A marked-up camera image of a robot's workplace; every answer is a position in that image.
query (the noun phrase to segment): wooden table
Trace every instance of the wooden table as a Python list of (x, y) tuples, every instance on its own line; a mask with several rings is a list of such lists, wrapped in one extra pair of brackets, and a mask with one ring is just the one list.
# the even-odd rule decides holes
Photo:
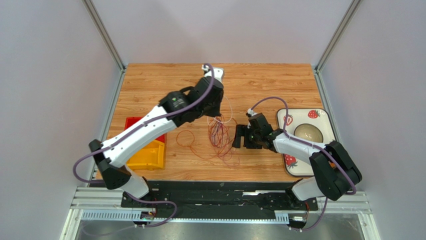
[[(322, 108), (320, 94), (309, 64), (213, 64), (224, 68), (224, 95), (233, 109), (238, 124), (247, 124), (245, 113), (257, 101), (270, 96), (285, 99), (290, 108)], [(159, 100), (171, 91), (194, 86), (203, 76), (200, 64), (130, 64), (128, 66), (108, 138), (124, 130), (127, 117), (146, 115)], [(263, 113), (272, 127), (277, 126), (277, 111), (284, 108), (278, 100), (261, 103), (256, 112)], [(231, 111), (226, 99), (221, 113), (229, 119)], [(231, 137), (235, 123), (231, 121)], [(197, 181), (254, 181), (293, 182), (284, 167), (281, 154), (265, 149), (234, 149), (232, 158), (225, 164), (215, 156), (210, 144), (207, 119), (202, 117), (192, 123), (167, 133), (165, 168), (160, 170), (136, 170), (150, 180), (197, 180)], [(204, 158), (194, 155), (189, 147), (177, 145), (177, 135), (190, 130), (195, 135), (193, 149)], [(179, 135), (179, 142), (187, 145), (193, 137), (189, 132)]]

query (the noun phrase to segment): plate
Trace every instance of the plate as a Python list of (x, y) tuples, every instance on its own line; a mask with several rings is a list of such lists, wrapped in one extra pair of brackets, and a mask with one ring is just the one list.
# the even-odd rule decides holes
[[(330, 123), (329, 114), (320, 108), (289, 108), (288, 115), (290, 116), (287, 119), (287, 125), (285, 129), (291, 134), (295, 134), (296, 128), (301, 124), (311, 124), (317, 127), (321, 133), (324, 144), (328, 144), (331, 141), (335, 140), (335, 134), (333, 132), (332, 125)], [(282, 129), (284, 125), (284, 118), (286, 116), (286, 109), (280, 109), (276, 113), (277, 121), (279, 127)], [(307, 164), (304, 161), (299, 159), (288, 159), (287, 162), (291, 164), (286, 164), (286, 159), (284, 154), (282, 155), (285, 168), (287, 172), (295, 177), (310, 177), (314, 175), (311, 165)]]

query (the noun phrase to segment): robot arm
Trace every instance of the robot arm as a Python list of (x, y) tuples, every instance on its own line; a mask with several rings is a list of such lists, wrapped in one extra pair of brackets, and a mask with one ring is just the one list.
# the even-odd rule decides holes
[[(103, 152), (95, 154), (93, 158), (107, 189), (122, 189), (136, 198), (145, 196), (149, 192), (148, 185), (145, 179), (127, 167), (126, 162), (129, 158), (157, 137), (184, 123), (193, 122), (202, 116), (220, 116), (220, 106), (224, 95), (222, 84), (224, 70), (214, 67), (212, 74), (207, 66), (203, 65), (202, 69), (204, 77), (195, 86), (170, 92), (144, 118), (119, 135), (104, 142), (95, 139), (89, 144), (92, 153), (104, 149)], [(162, 117), (182, 110), (197, 101), (208, 89), (212, 80), (212, 89), (200, 103), (181, 113)]]
[(244, 136), (244, 147), (252, 149), (268, 149), (279, 154), (288, 154), (312, 166), (314, 177), (296, 181), (286, 189), (290, 202), (300, 205), (309, 198), (327, 197), (336, 201), (351, 190), (346, 177), (336, 167), (330, 165), (327, 152), (338, 163), (354, 185), (362, 180), (362, 175), (355, 166), (345, 148), (337, 141), (328, 144), (316, 143), (296, 137), (282, 129), (273, 130), (262, 113), (249, 109), (248, 125), (238, 125), (235, 140)]

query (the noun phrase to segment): strawberry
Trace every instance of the strawberry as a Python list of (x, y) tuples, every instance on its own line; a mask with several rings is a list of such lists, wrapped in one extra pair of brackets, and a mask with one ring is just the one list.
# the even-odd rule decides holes
[(293, 122), (293, 116), (292, 115), (288, 115), (287, 116), (287, 122), (285, 123), (285, 125), (290, 125)]
[(298, 161), (296, 161), (296, 158), (294, 156), (290, 156), (288, 154), (284, 154), (284, 160), (285, 164), (288, 166), (289, 169), (297, 167)]
[(316, 119), (316, 118), (318, 118), (320, 115), (318, 114), (318, 111), (317, 111), (317, 110), (310, 110), (310, 111), (307, 113), (307, 116), (308, 116), (308, 117), (310, 117), (311, 119)]

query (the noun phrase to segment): metal frame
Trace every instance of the metal frame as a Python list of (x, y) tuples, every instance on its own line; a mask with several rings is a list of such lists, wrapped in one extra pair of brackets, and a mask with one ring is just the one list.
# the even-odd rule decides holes
[[(324, 88), (324, 83), (321, 76), (321, 70), (324, 68), (325, 63), (327, 62), (330, 54), (332, 53), (337, 42), (341, 38), (344, 30), (349, 24), (351, 18), (355, 14), (358, 6), (362, 0), (353, 0), (350, 4), (348, 10), (346, 11), (342, 21), (340, 22), (337, 30), (335, 31), (333, 37), (330, 40), (327, 48), (321, 56), (320, 61), (312, 70), (314, 72), (315, 80), (317, 82), (319, 94), (321, 96), (321, 101), (323, 103), (324, 109), (330, 113), (331, 124), (336, 133), (337, 140), (340, 139), (339, 131), (336, 126), (336, 122), (333, 118), (333, 111), (330, 108), (330, 102), (328, 100), (327, 92)], [(118, 101), (120, 94), (121, 86), (125, 76), (126, 66), (124, 65), (122, 59), (120, 58), (117, 49), (114, 47), (114, 44), (108, 35), (107, 30), (105, 29), (104, 24), (99, 17), (98, 12), (92, 2), (92, 0), (82, 0), (84, 5), (87, 8), (90, 16), (93, 19), (97, 29), (99, 30), (100, 35), (102, 36), (108, 50), (110, 51), (114, 61), (121, 70), (121, 76), (117, 83), (117, 88), (114, 93), (114, 97), (111, 101), (110, 111), (108, 118), (104, 123), (101, 139), (105, 140), (107, 138), (108, 130), (111, 125), (112, 116)], [(93, 178), (96, 176), (97, 168), (93, 168)], [(106, 188), (96, 188), (96, 187), (78, 187), (74, 199), (72, 201), (70, 210), (66, 222), (64, 224), (62, 234), (60, 236), (61, 240), (74, 240), (77, 236), (80, 221), (81, 220), (120, 220), (120, 221), (133, 221), (136, 220), (137, 216), (140, 215), (142, 211), (151, 211), (151, 208), (122, 208), (123, 192), (121, 190), (107, 190)], [(317, 198), (318, 205), (324, 206), (324, 197)], [(275, 211), (276, 219), (268, 220), (258, 220), (258, 219), (172, 219), (172, 222), (187, 222), (187, 223), (257, 223), (257, 224), (285, 224), (288, 221), (289, 214), (299, 214), (301, 211), (290, 210), (290, 211)], [(361, 222), (361, 228), (366, 240), (380, 239), (379, 233), (376, 228), (376, 224), (373, 218), (373, 214), (370, 208), (370, 205), (367, 200), (365, 192), (358, 192), (356, 195), (344, 195), (338, 201), (329, 201), (327, 209), (325, 210), (327, 214), (357, 214), (359, 221)]]
[(346, 27), (348, 26), (349, 22), (351, 21), (352, 17), (354, 16), (355, 12), (357, 11), (362, 1), (363, 0), (352, 0), (352, 2), (349, 5), (349, 8), (347, 9), (342, 20), (340, 21), (340, 24), (338, 25), (336, 31), (334, 32), (333, 37), (328, 43), (328, 46), (325, 48), (324, 53), (319, 59), (319, 62), (316, 65), (315, 70), (321, 71), (323, 69), (324, 65), (326, 64), (327, 60), (332, 54), (333, 49), (335, 48), (337, 42), (341, 38), (343, 32), (345, 31)]
[[(101, 137), (100, 137), (100, 140), (102, 142), (107, 139), (108, 131), (110, 129), (111, 122), (113, 121), (114, 112), (116, 111), (116, 106), (117, 106), (117, 102), (119, 100), (120, 91), (121, 91), (122, 86), (123, 86), (123, 81), (124, 81), (125, 75), (126, 75), (126, 69), (121, 71), (120, 79), (117, 82), (117, 86), (115, 88), (114, 96), (112, 97), (111, 103), (109, 105), (108, 117), (106, 118), (106, 121), (103, 124), (103, 129), (102, 129), (102, 133), (101, 133)], [(97, 172), (98, 172), (98, 167), (96, 166), (95, 162), (92, 161), (92, 175), (91, 175), (92, 180), (96, 179)]]
[(109, 52), (112, 55), (112, 58), (114, 59), (115, 63), (117, 64), (117, 67), (124, 71), (126, 69), (126, 65), (123, 63), (119, 52), (117, 51), (116, 47), (113, 44), (113, 41), (111, 40), (110, 35), (107, 32), (107, 29), (104, 26), (104, 23), (101, 20), (101, 17), (99, 16), (98, 11), (96, 10), (95, 5), (93, 4), (92, 0), (81, 0), (86, 7), (91, 19), (93, 20), (93, 23), (95, 24), (97, 30), (100, 33), (100, 36), (102, 37), (103, 41), (105, 42), (106, 47), (108, 48)]

